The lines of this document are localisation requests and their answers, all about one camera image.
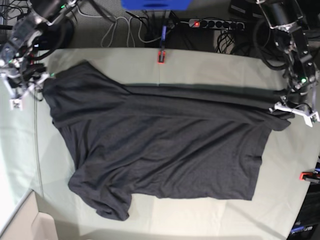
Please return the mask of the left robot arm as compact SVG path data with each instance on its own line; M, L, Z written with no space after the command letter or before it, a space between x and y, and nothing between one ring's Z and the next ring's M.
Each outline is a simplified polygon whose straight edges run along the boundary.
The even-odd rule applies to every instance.
M309 48L301 21L303 12L296 0L258 0L256 4L262 12L253 30L253 44L264 64L274 71L283 71L287 79L286 93L270 109L293 113L311 123L320 120L316 110L316 85L320 79L312 52ZM271 64L262 54L258 44L258 31L267 25L274 36L276 48L282 52L284 63Z

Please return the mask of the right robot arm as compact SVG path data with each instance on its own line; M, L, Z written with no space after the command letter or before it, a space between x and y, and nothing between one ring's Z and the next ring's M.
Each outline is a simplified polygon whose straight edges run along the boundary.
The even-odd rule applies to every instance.
M10 101L19 104L23 98L55 75L41 62L61 46L66 35L67 15L78 5L76 0L40 0L31 3L30 13L13 26L7 42L0 48L0 79ZM52 26L60 26L60 35L48 52L36 56L36 40Z

